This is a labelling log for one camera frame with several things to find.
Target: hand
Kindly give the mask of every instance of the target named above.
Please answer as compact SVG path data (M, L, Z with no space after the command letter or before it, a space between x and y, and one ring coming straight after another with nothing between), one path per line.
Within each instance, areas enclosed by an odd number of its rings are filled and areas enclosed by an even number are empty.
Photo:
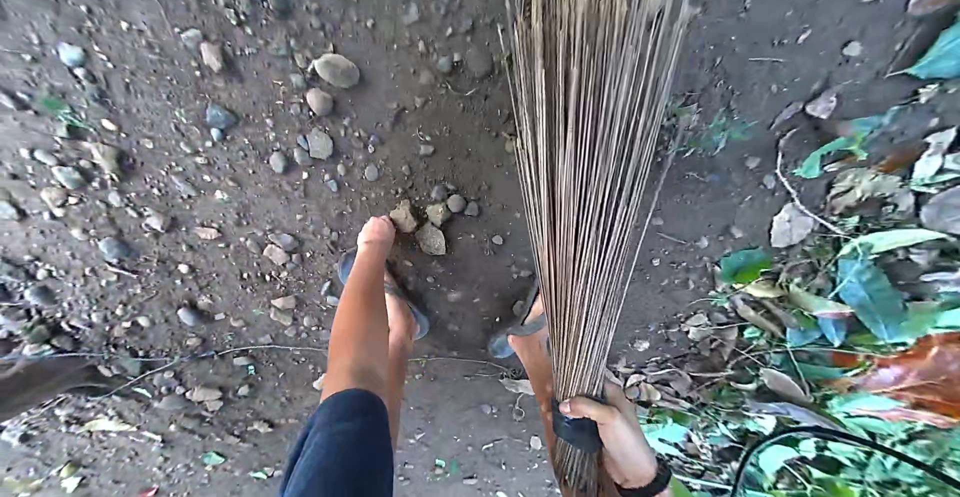
M560 403L559 411L597 423L604 448L603 465L620 488L647 486L657 477L657 455L643 436L634 404L613 382L604 384L604 392L609 405L578 396Z
M371 217L357 235L357 251L379 250L384 255L390 253L394 245L394 222L386 215Z

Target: black wristband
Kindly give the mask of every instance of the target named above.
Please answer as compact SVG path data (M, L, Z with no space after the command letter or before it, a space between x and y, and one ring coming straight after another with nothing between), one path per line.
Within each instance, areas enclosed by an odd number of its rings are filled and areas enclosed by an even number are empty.
M650 483L629 489L620 487L618 484L616 490L620 493L620 497L655 497L670 486L671 478L673 478L673 471L670 470L670 465L663 458L658 457L656 459L656 476L650 480Z

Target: coconut midrib broom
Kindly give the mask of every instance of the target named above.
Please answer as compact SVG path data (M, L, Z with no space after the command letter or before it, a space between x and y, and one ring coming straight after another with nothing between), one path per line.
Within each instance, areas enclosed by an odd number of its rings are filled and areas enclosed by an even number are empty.
M602 393L656 203L637 230L690 18L687 0L673 10L673 0L507 0L500 41L558 400ZM561 485L595 494L596 454L557 442Z

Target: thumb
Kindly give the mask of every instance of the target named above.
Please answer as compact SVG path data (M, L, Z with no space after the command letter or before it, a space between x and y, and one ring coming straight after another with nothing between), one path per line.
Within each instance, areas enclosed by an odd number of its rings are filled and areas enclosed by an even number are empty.
M559 411L569 417L589 418L597 424L609 424L619 414L615 406L604 405L583 396L570 398L560 403Z

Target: black shorts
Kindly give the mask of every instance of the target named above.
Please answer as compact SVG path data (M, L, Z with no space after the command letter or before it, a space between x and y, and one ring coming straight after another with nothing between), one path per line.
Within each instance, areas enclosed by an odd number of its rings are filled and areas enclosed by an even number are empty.
M387 406L353 388L323 400L296 441L280 497L389 497L394 447Z

